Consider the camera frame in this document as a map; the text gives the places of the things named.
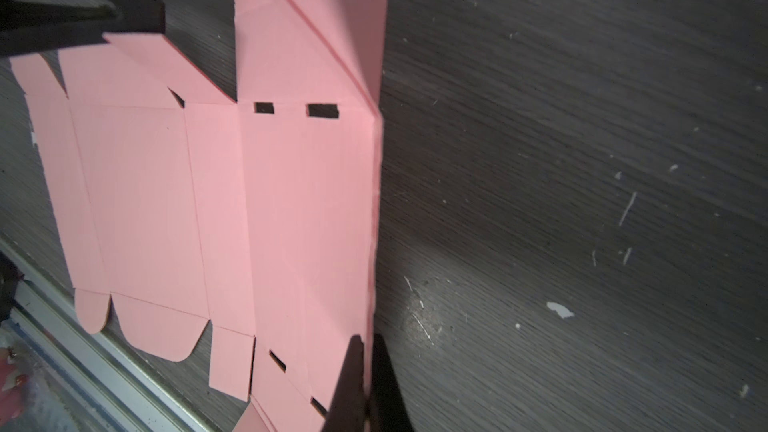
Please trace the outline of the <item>pink paper box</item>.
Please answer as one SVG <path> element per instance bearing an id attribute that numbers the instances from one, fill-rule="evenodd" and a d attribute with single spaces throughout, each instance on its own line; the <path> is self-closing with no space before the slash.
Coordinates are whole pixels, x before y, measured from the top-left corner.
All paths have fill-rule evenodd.
<path id="1" fill-rule="evenodd" d="M 211 328 L 240 431 L 321 431 L 355 335 L 369 427 L 386 16 L 234 0 L 235 95 L 165 32 L 7 57 L 80 325 L 174 362 Z"/>

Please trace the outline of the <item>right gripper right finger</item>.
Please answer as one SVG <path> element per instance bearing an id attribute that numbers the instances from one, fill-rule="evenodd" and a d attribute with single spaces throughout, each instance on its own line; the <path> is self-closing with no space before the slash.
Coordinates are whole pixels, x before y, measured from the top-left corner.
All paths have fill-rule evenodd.
<path id="1" fill-rule="evenodd" d="M 384 337 L 373 336 L 372 382 L 368 402 L 373 432 L 413 432 Z"/>

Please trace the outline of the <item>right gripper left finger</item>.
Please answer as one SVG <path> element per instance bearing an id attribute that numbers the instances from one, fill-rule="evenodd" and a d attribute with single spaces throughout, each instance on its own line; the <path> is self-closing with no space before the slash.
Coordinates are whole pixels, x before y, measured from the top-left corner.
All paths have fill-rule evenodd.
<path id="1" fill-rule="evenodd" d="M 322 432 L 365 430 L 364 344 L 352 336 Z"/>

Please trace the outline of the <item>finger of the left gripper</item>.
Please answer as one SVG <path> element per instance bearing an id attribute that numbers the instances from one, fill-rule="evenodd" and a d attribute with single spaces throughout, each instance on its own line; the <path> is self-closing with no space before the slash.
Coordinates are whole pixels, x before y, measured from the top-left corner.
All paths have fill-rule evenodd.
<path id="1" fill-rule="evenodd" d="M 166 31 L 162 0 L 106 0 L 105 5 L 1 0 L 1 55 L 101 44 L 105 33 Z"/>

